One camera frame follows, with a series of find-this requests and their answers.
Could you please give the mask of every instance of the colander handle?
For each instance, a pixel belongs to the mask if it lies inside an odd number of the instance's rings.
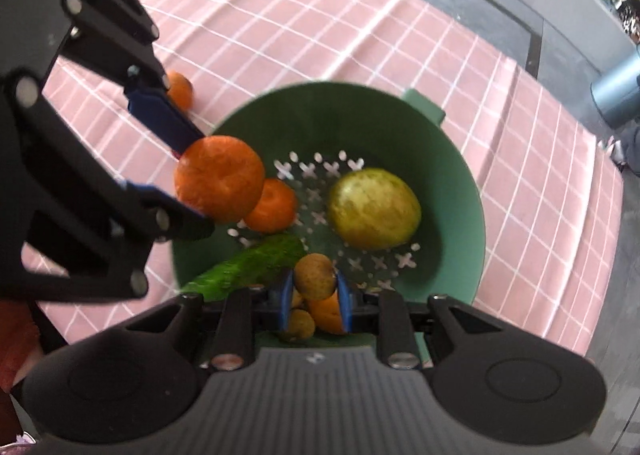
[[[444,111],[414,88],[409,88],[409,90],[406,90],[404,94],[402,94],[402,101],[410,104],[436,126],[442,124],[445,115]]]

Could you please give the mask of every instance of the tangerine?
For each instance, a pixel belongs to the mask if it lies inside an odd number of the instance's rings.
[[[180,202],[229,224],[245,218],[260,200],[264,165],[244,141],[228,135],[198,139],[174,172]]]
[[[287,229],[296,219],[296,193],[280,179],[267,179],[256,207],[244,218],[252,231],[271,235]]]
[[[190,110],[193,106],[193,85],[190,80],[176,70],[169,70],[166,75],[171,85],[167,95],[181,111]]]
[[[324,300],[307,300],[306,309],[314,319],[316,327],[323,332],[336,335],[346,334],[342,328],[338,291],[335,291],[329,298]]]

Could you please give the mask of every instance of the white grid line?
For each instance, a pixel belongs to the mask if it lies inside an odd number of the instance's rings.
[[[265,6],[260,14],[262,15],[263,13],[266,13],[268,11],[270,11],[273,7],[275,7],[279,2],[281,2],[281,0],[273,0],[272,2],[270,2],[267,6]],[[302,14],[304,13],[304,11],[300,11],[297,16],[294,16],[294,18],[292,18],[291,20],[289,20],[289,22],[287,24],[285,24],[284,26],[281,26],[279,31],[276,33],[276,35],[271,35],[271,37],[260,47],[260,49],[257,49],[258,52],[262,53],[264,52],[264,50],[273,42],[276,40],[277,37],[280,36],[280,34],[282,34],[282,32],[293,22],[295,22],[298,18],[300,18],[300,16],[302,16]],[[253,18],[252,20],[250,20],[247,24],[243,25],[237,32],[236,34],[234,34],[231,38],[228,38],[226,43],[223,44],[220,49],[218,50],[218,52],[216,52],[214,54],[214,56],[212,56],[209,60],[207,60],[207,62],[203,65],[203,68],[208,69],[209,65],[212,64],[216,59],[218,59],[218,57],[222,56],[224,51],[226,51],[227,48],[231,47],[231,45],[233,44],[237,44],[236,40],[238,39],[238,37],[242,34],[244,34],[244,32],[246,32],[249,27],[252,27],[256,22],[257,22],[258,18]],[[240,74],[242,72],[244,72],[251,63],[253,63],[253,61],[255,60],[256,55],[254,54],[254,56],[252,56],[249,61],[247,61],[246,63],[243,64],[242,67],[240,67],[238,70],[236,70],[236,72],[234,73],[234,75],[227,80],[227,82],[225,83],[225,86],[213,97],[212,101],[203,109],[203,112],[206,112],[207,108],[212,105],[215,104],[215,102],[217,102],[220,97],[222,96],[222,94],[226,91],[226,89],[228,88],[229,84],[233,84],[235,82],[235,80],[240,76]]]
[[[561,112],[558,112],[558,128],[559,128],[559,125],[560,125],[560,115],[561,115]],[[576,134],[577,134],[577,128],[576,128],[576,130],[574,132],[574,148],[573,148],[574,150],[575,150],[575,136],[576,136]],[[569,173],[570,174],[571,174],[571,168],[573,167],[573,163],[574,163],[574,153],[572,151],[570,167],[569,167]],[[568,185],[565,186],[564,195],[562,196],[562,206],[560,208],[560,214],[561,215],[562,215],[562,209],[564,209],[564,205],[566,204],[566,194],[567,194],[567,192],[568,192]],[[561,219],[558,218],[558,223],[556,224],[556,230],[554,231],[554,237],[553,237],[553,239],[551,241],[551,247],[549,248],[550,253],[551,253],[551,251],[553,251],[553,246],[556,243],[556,239],[558,238],[558,229],[560,229],[560,222],[561,222]],[[551,300],[553,302],[554,306],[560,305],[560,301],[562,300],[562,294],[564,294],[564,291],[566,291],[567,285],[571,281],[571,269],[572,269],[572,265],[575,262],[575,255],[577,254],[578,248],[580,247],[580,235],[575,236],[575,238],[576,238],[576,246],[575,246],[575,250],[572,252],[572,257],[573,257],[572,261],[571,262],[566,262],[566,263],[564,261],[562,262],[562,266],[564,266],[564,268],[566,269],[567,276],[566,276],[566,280],[564,281],[564,283],[561,286],[561,290],[559,291],[558,298],[553,298]],[[546,271],[546,268],[549,265],[549,259],[550,258],[551,258],[551,254],[547,255],[546,260],[545,260],[545,266],[542,268],[542,276],[545,276],[545,271]],[[531,301],[531,305],[529,306],[529,311],[527,311],[527,316],[526,316],[526,318],[524,320],[525,324],[527,323],[527,320],[529,319],[529,316],[531,314],[531,310],[532,309],[533,309],[533,301]],[[548,334],[549,329],[551,327],[551,323],[553,322],[553,317],[554,316],[551,316],[549,321],[546,323],[545,329],[543,331],[543,337],[546,337],[546,335]]]
[[[604,164],[605,161],[601,160],[600,161],[600,182],[602,182],[602,169],[604,168]],[[591,190],[593,190],[593,180],[590,183],[591,185]],[[597,201],[596,201],[596,213],[597,213],[597,209],[598,209],[598,204],[600,203],[600,197],[597,197]],[[591,228],[591,233],[590,233],[590,237],[589,237],[589,244],[591,244],[591,240],[593,239],[593,230],[595,229],[595,225],[593,226],[593,228]],[[589,254],[587,254],[587,256],[584,259],[584,265],[582,266],[582,271],[580,272],[580,283],[582,283],[582,278],[584,276],[584,270],[587,268],[587,261],[589,260]],[[578,295],[578,291],[575,292],[574,295],[574,300],[571,303],[571,307],[569,308],[569,316],[572,315],[572,312],[574,311],[574,305],[575,305],[575,299],[577,298]],[[558,342],[562,341],[562,337],[564,336],[564,332],[566,330],[566,324],[564,323],[564,327],[562,327],[562,332],[560,332],[560,336],[558,337]]]
[[[183,4],[184,4],[184,2],[186,2],[186,1],[188,1],[188,0],[183,0],[179,5],[183,5]],[[241,7],[237,6],[237,5],[235,5],[235,4],[233,3],[233,0],[209,0],[209,1],[214,2],[214,3],[219,3],[219,4],[221,4],[221,5],[228,5],[228,6],[231,6],[231,7],[233,7],[233,8],[234,8],[234,9],[236,9],[236,10],[239,10],[239,11],[241,11],[241,12],[244,12],[244,13],[246,13],[246,14],[249,14],[249,15],[254,16],[254,17],[256,17],[257,19],[261,19],[261,20],[264,20],[264,21],[270,21],[268,18],[265,18],[264,16],[262,16],[262,14],[261,14],[261,13],[262,13],[263,11],[262,11],[260,14],[256,14],[256,13],[253,13],[253,12],[247,11],[247,10],[245,10],[245,9],[243,9],[243,8],[241,8]],[[360,31],[360,30],[361,30],[361,28],[360,28],[360,27],[357,27],[357,26],[355,26],[355,25],[353,25],[353,24],[349,23],[348,21],[346,21],[346,20],[344,20],[344,19],[336,18],[336,17],[334,17],[334,16],[330,15],[330,14],[329,14],[329,13],[327,13],[327,12],[324,12],[324,11],[322,11],[322,10],[316,9],[313,5],[307,5],[307,4],[305,4],[305,3],[299,2],[298,0],[288,0],[288,1],[295,3],[295,4],[299,5],[300,7],[303,7],[303,8],[304,8],[304,9],[306,9],[306,10],[313,11],[313,12],[317,12],[317,13],[322,14],[322,15],[324,15],[324,16],[329,16],[330,18],[334,18],[334,19],[336,19],[336,20],[340,21],[341,23],[343,23],[343,24],[347,25],[348,27],[350,27],[350,28],[352,28],[352,29],[355,29],[355,30],[357,30],[357,31]],[[164,11],[164,10],[162,10],[162,9],[160,9],[157,5],[155,5],[155,6],[151,6],[151,5],[147,5],[147,4],[143,4],[143,5],[144,5],[144,7],[145,7],[145,8],[147,8],[147,9],[155,10],[155,11],[157,11],[157,12],[161,13],[161,14],[167,14],[167,15],[169,15],[167,12],[165,12],[165,11]],[[371,6],[367,5],[366,3],[362,3],[362,2],[358,2],[358,1],[356,1],[356,2],[355,2],[355,5],[363,5],[363,6],[365,6],[365,7],[372,8]],[[429,4],[426,4],[426,8],[425,8],[424,10],[426,10],[426,11],[430,11],[430,12],[433,12],[433,8],[432,8]],[[173,18],[176,18],[176,19],[180,19],[180,18],[178,18],[177,16],[174,16],[174,15],[169,15],[169,16],[172,16]],[[392,19],[392,20],[394,20],[394,21],[396,21],[396,22],[398,22],[398,23],[400,23],[400,24],[402,24],[402,25],[405,25],[405,26],[406,26],[406,24],[405,24],[403,21],[401,21],[401,20],[400,20],[400,19],[398,19],[398,18],[395,18],[395,17],[392,15],[392,13],[389,13],[388,18],[390,18],[390,19]],[[425,33],[421,32],[421,31],[420,31],[420,29],[417,29],[417,28],[415,27],[415,24],[417,24],[417,21],[418,21],[418,19],[415,19],[415,20],[414,20],[414,28],[413,28],[413,31],[414,31],[416,34],[419,34],[419,35],[421,35],[422,37],[426,38],[426,39],[427,39],[427,40],[429,40],[430,42],[434,42],[434,43],[435,43],[435,41],[433,40],[433,38],[431,38],[429,35],[427,35],[427,34],[425,34]],[[193,22],[193,21],[188,21],[188,22],[189,22],[189,23],[195,23],[195,24],[201,24],[201,22]],[[303,34],[301,34],[301,33],[299,33],[299,32],[296,32],[296,31],[294,31],[294,30],[293,30],[293,29],[291,29],[291,28],[289,28],[289,30],[290,30],[290,31],[292,31],[292,32],[294,32],[294,33],[296,33],[296,34],[298,34],[298,35],[301,35],[302,37],[307,38],[307,36],[305,36],[305,35],[303,35]],[[381,41],[381,42],[387,43],[387,42],[385,42],[384,40],[381,40],[381,39],[380,39],[377,35],[375,35],[375,34],[372,34],[372,36],[373,36],[373,37],[375,37],[377,40],[379,40],[379,41]],[[334,50],[334,51],[336,50],[336,49],[332,49],[332,48],[331,48],[331,47],[329,47],[328,45],[325,45],[325,44],[323,44],[323,43],[321,43],[321,42],[317,42],[317,43],[318,43],[319,45],[321,45],[321,46],[323,46],[323,47],[325,47],[325,48],[329,49],[329,50]],[[445,51],[447,54],[450,54],[450,55],[452,55],[452,56],[457,57],[454,53],[452,53],[452,52],[451,52],[449,49],[447,49],[446,47],[441,46],[441,47],[440,47],[440,49],[441,49],[441,50],[443,50],[443,51]],[[401,49],[398,49],[398,53],[399,53],[399,54],[401,54],[403,57],[405,57],[405,58],[407,58],[407,59],[411,60],[412,62],[417,63],[417,64],[420,64],[420,62],[419,62],[418,60],[416,60],[416,59],[415,59],[414,57],[412,57],[411,55],[409,55],[409,54],[405,53],[405,52],[404,52],[404,51],[402,51]],[[486,79],[486,75],[485,75],[484,71],[482,71],[482,70],[478,70],[478,69],[476,69],[474,66],[469,65],[469,64],[467,64],[467,66],[468,66],[468,68],[470,68],[471,70],[473,70],[474,72],[478,73],[479,75],[481,75],[483,78],[485,78],[485,79]],[[440,76],[440,75],[439,75],[439,74],[437,74],[436,72],[433,72],[433,73],[434,73],[434,74],[436,74],[436,75],[438,75],[438,77],[440,77],[441,79],[443,79],[443,80],[444,80],[444,81],[446,81],[447,83],[450,83],[450,82],[449,82],[449,80],[446,80],[445,78],[443,78],[442,76]],[[468,97],[468,98],[469,98],[470,100],[472,100],[473,102],[477,102],[475,99],[472,99],[472,98],[471,98],[468,94],[466,94],[465,92],[462,92],[462,94],[463,94],[463,95],[465,95],[466,97]]]
[[[534,128],[535,128],[535,123],[538,120],[538,111],[539,111],[539,109],[540,109],[540,98],[538,98],[538,107],[536,109],[536,117],[534,118]],[[500,243],[500,238],[502,237],[502,233],[504,231],[504,228],[506,227],[507,221],[509,220],[509,215],[511,213],[511,208],[513,208],[513,202],[514,202],[514,200],[516,198],[516,194],[518,192],[518,186],[520,186],[520,181],[522,179],[522,174],[524,173],[524,165],[527,164],[527,157],[529,156],[529,149],[530,148],[532,148],[531,145],[529,145],[527,147],[527,151],[525,152],[524,160],[522,161],[522,168],[521,168],[520,173],[518,175],[518,179],[516,180],[516,186],[514,188],[513,196],[511,197],[511,201],[509,203],[509,209],[507,211],[507,215],[505,216],[505,218],[504,218],[504,220],[502,222],[502,227],[500,228],[500,231],[498,232],[498,238],[495,241],[496,244]],[[529,236],[527,237],[527,242],[525,243],[524,248],[522,250],[522,254],[520,255],[520,260],[518,261],[518,265],[516,266],[516,271],[520,270],[520,266],[522,265],[522,259],[525,257],[525,254],[526,254],[526,251],[527,251],[527,247],[529,246],[531,235],[533,233],[533,227],[536,225],[536,220],[538,218],[538,213],[540,211],[540,206],[542,206],[542,199],[540,199],[539,202],[538,202],[538,207],[536,208],[536,215],[533,218],[533,223],[531,225],[531,230],[529,231]],[[511,278],[511,282],[509,284],[509,288],[507,289],[507,292],[504,295],[504,300],[502,300],[502,303],[501,303],[500,309],[499,309],[500,314],[502,314],[502,311],[504,310],[504,305],[505,305],[505,303],[507,301],[507,298],[509,297],[509,293],[511,292],[511,289],[513,288],[513,283],[515,282],[515,279],[516,279],[516,274],[514,274],[513,278]]]
[[[489,84],[486,86],[486,88],[484,90],[484,94],[482,95],[482,99],[480,100],[480,107],[476,111],[476,115],[474,116],[474,120],[471,123],[471,128],[469,128],[469,131],[466,134],[465,142],[462,144],[462,147],[460,148],[460,153],[462,153],[463,155],[464,155],[464,153],[466,151],[466,147],[468,146],[468,144],[469,144],[469,142],[471,140],[475,140],[476,142],[478,142],[478,139],[473,138],[473,133],[474,133],[474,130],[476,129],[476,124],[478,123],[478,119],[480,119],[480,116],[482,115],[482,111],[485,110],[483,108],[484,107],[484,103],[486,101],[487,96],[489,95],[490,87],[491,87],[492,83],[495,80],[495,75],[497,74],[499,67],[500,67],[500,60],[498,59],[495,62],[494,70],[492,70],[492,72],[491,72],[491,77],[489,77]],[[490,144],[488,145],[488,149],[494,154],[493,159],[495,160],[495,157],[497,157],[497,151],[494,152],[492,150],[492,147],[491,147]]]
[[[314,0],[311,5],[317,3],[319,0]],[[310,50],[314,45],[316,45],[317,41],[333,26],[335,25],[335,23],[346,13],[348,13],[357,3],[358,0],[351,0],[350,3],[348,3],[339,13],[337,16],[329,16],[329,18],[331,19],[331,23],[326,25],[318,34],[316,34],[314,36],[314,38],[312,40],[310,40],[308,43],[305,44],[304,47],[302,47],[302,50],[300,50],[291,60],[291,64],[293,66],[296,65],[296,63],[302,58],[302,56],[304,56],[306,54],[306,52],[308,50]],[[398,2],[398,0],[392,0],[389,3],[394,3],[394,5]],[[304,14],[306,11],[301,11],[299,13],[299,16],[295,16],[294,18],[297,19],[299,18],[302,14]],[[276,37],[279,36],[283,31],[284,31],[284,27],[276,34]],[[274,88],[275,86],[278,85],[278,82],[285,76],[286,71],[281,71],[280,73],[278,73],[276,75],[276,77],[273,79],[273,81],[269,84],[269,86],[267,86],[267,90],[271,90],[272,88]]]
[[[323,80],[328,80],[331,79],[333,77],[335,77],[335,75],[342,70],[343,66],[348,62],[348,60],[360,49],[362,48],[362,45],[365,41],[369,40],[369,38],[371,37],[375,37],[374,31],[375,29],[380,25],[380,23],[385,20],[388,19],[388,16],[391,15],[391,13],[393,12],[393,10],[396,8],[396,6],[398,6],[399,2],[401,0],[390,0],[389,2],[386,3],[386,5],[379,10],[376,15],[371,18],[371,20],[369,20],[369,22],[362,28],[362,29],[358,29],[358,35],[340,52],[338,53],[338,57],[335,59],[335,61],[324,71],[324,73],[322,74],[322,79]],[[414,24],[417,22],[418,18],[420,15],[416,16],[415,20],[414,20]],[[380,72],[380,70],[382,70],[382,67],[385,66],[386,62],[388,61],[389,57],[391,55],[393,55],[394,49],[397,48],[398,44],[404,40],[404,38],[406,37],[406,35],[409,34],[409,31],[405,31],[404,34],[402,34],[401,38],[399,39],[398,42],[396,42],[391,51],[389,52],[389,54],[385,57],[385,59],[383,59],[379,64],[378,67],[376,68],[376,70],[373,70],[369,80],[367,81],[367,85],[370,83],[370,81],[374,78],[378,76],[378,73]]]

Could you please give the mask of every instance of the metal bolt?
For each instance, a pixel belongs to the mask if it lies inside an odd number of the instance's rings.
[[[31,108],[40,96],[40,88],[36,80],[29,77],[21,77],[15,85],[15,100],[23,108]]]
[[[388,365],[396,370],[411,370],[420,364],[420,359],[411,352],[396,352],[387,359]]]
[[[82,0],[65,0],[66,8],[73,16],[80,14],[82,11]]]
[[[136,269],[133,273],[131,273],[130,278],[131,288],[133,289],[133,294],[136,296],[144,296],[146,291],[149,289],[149,282],[146,279],[145,273]]]
[[[184,300],[195,300],[200,298],[199,292],[183,292],[180,297]]]
[[[162,208],[158,208],[156,210],[156,223],[158,224],[158,227],[162,229],[162,231],[169,230],[171,220],[169,219],[169,215]]]
[[[110,218],[109,224],[111,226],[111,237],[114,239],[119,239],[124,236],[124,228],[119,225],[115,220]]]
[[[244,359],[238,354],[218,354],[211,358],[211,366],[225,372],[231,372],[241,369],[244,365]]]

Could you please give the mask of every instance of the table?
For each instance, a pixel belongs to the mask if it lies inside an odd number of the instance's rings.
[[[613,262],[622,178],[593,135],[513,60],[421,0],[141,0],[156,55],[191,79],[205,132],[251,97],[315,78],[393,94],[417,88],[481,191],[486,265],[474,305],[583,354]],[[63,59],[46,96],[115,177],[173,193],[175,159],[126,112],[116,86]],[[55,269],[27,249],[24,261]],[[42,307],[69,342],[176,292],[156,245],[142,301]]]

